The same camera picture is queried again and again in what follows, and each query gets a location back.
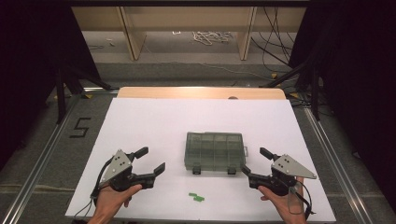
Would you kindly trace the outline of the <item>person's left hand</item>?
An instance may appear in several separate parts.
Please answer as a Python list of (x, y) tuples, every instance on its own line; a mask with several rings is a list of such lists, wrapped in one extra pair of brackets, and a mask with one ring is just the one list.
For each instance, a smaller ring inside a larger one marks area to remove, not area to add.
[(122, 192), (115, 191), (111, 187), (101, 189), (93, 216), (106, 214), (113, 218), (122, 206), (125, 208), (129, 206), (129, 202), (132, 197), (141, 189), (141, 185), (129, 187), (127, 190)]

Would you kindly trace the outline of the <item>aluminium floor rail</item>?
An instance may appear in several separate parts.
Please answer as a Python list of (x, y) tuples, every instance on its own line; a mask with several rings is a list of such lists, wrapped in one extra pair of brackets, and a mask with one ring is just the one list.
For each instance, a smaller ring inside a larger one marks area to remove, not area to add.
[(18, 194), (13, 200), (12, 204), (8, 208), (5, 217), (2, 219), (0, 224), (17, 224), (26, 205), (28, 204), (34, 190), (35, 186), (41, 178), (45, 168), (47, 167), (50, 158), (61, 139), (64, 132), (64, 128), (67, 122), (79, 102), (79, 95), (72, 95), (68, 104), (66, 105), (66, 112), (64, 117), (54, 126), (49, 140), (47, 141), (45, 147), (43, 148), (40, 156), (38, 157), (35, 166), (32, 168), (27, 179), (19, 187)]
[(359, 224), (374, 224), (362, 197), (359, 195), (354, 184), (352, 183), (347, 170), (342, 164), (341, 160), (336, 154), (336, 151), (326, 134), (321, 123), (316, 119), (316, 117), (311, 112), (310, 108), (305, 108), (304, 112), (313, 128), (317, 139), (320, 142), (321, 148), (324, 151), (325, 157), (328, 160), (334, 175), (346, 196), (351, 210), (357, 219)]

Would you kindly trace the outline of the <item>black curtain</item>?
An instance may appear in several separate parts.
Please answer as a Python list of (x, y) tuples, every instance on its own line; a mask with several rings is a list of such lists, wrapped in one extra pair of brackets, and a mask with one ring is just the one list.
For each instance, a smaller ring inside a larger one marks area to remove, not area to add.
[(319, 69), (328, 102), (396, 213), (396, 0), (310, 0), (290, 65), (302, 63), (330, 19)]
[(0, 170), (56, 85), (100, 78), (70, 6), (0, 0)]

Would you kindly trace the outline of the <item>person's right hand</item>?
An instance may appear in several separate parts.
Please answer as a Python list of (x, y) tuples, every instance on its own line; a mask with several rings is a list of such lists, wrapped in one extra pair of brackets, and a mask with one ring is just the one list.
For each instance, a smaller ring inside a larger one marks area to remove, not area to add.
[(262, 193), (261, 200), (270, 201), (281, 218), (292, 215), (305, 217), (303, 209), (304, 203), (296, 195), (289, 194), (288, 196), (278, 196), (264, 186), (259, 186), (258, 191)]

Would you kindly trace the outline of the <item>smoky clear plastic organizer box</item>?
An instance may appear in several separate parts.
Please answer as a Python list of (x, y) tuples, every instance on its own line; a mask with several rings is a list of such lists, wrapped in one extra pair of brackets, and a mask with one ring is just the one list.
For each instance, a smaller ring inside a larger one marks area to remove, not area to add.
[(194, 175), (202, 171), (235, 175), (246, 164), (241, 133), (193, 133), (186, 138), (184, 164)]

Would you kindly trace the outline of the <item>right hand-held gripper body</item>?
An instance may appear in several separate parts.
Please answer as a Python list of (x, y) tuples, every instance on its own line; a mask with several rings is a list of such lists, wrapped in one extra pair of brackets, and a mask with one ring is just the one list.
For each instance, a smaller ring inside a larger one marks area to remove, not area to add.
[(301, 165), (297, 160), (288, 154), (278, 156), (273, 154), (270, 159), (270, 190), (278, 196), (285, 196), (289, 193), (289, 188), (297, 183), (297, 177), (316, 179), (317, 176)]

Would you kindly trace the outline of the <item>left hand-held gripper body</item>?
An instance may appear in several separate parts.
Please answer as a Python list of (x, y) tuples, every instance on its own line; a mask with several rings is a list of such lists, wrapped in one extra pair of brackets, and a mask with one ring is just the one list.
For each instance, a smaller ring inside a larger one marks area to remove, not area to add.
[(134, 153), (126, 154), (119, 149), (101, 178), (101, 188), (111, 187), (115, 191), (125, 191), (131, 186), (138, 185), (139, 182), (133, 181), (133, 161)]

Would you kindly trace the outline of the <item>white board sheet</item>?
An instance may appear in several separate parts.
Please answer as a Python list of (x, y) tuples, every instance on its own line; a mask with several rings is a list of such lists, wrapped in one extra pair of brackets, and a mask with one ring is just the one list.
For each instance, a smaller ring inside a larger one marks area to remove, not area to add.
[[(280, 220), (274, 206), (261, 200), (245, 175), (193, 175), (187, 170), (184, 150), (188, 132), (241, 133), (247, 167), (256, 174), (271, 172), (271, 162), (261, 155), (261, 147), (288, 154), (309, 170), (315, 168), (287, 100), (116, 98), (66, 214), (82, 216), (101, 168), (118, 149), (132, 152), (148, 147), (148, 154), (134, 161), (134, 172), (150, 173), (163, 162), (165, 171), (156, 178), (153, 189), (133, 196), (130, 205), (118, 212), (119, 218), (236, 224)], [(205, 200), (196, 202), (189, 192)]]

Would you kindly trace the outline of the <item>black metal stand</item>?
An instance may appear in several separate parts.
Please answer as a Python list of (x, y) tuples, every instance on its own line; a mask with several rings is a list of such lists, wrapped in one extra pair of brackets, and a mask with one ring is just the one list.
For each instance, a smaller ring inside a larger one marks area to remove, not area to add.
[(110, 86), (109, 84), (106, 84), (101, 78), (95, 77), (74, 66), (67, 65), (61, 67), (56, 73), (56, 93), (57, 93), (57, 105), (58, 105), (57, 123), (60, 123), (66, 115), (64, 88), (69, 89), (72, 94), (82, 94), (84, 92), (84, 88), (80, 83), (81, 79), (87, 79), (92, 84), (106, 91), (116, 90), (116, 88)]
[(310, 105), (311, 112), (316, 120), (319, 120), (318, 114), (318, 69), (316, 68), (314, 63), (310, 63), (306, 61), (291, 69), (287, 74), (271, 81), (268, 84), (264, 85), (264, 88), (274, 88), (278, 84), (283, 83), (286, 80), (291, 79), (292, 77), (298, 75), (297, 82), (295, 87), (298, 90), (305, 90), (307, 87), (310, 87)]

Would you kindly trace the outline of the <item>beige wooden shelf unit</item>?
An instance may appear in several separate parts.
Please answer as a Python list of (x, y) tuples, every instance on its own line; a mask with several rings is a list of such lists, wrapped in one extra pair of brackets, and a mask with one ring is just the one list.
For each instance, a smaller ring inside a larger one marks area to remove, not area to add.
[(140, 56), (148, 32), (235, 32), (241, 60), (248, 58), (251, 34), (299, 31), (303, 7), (73, 7), (82, 31), (124, 33), (132, 60)]

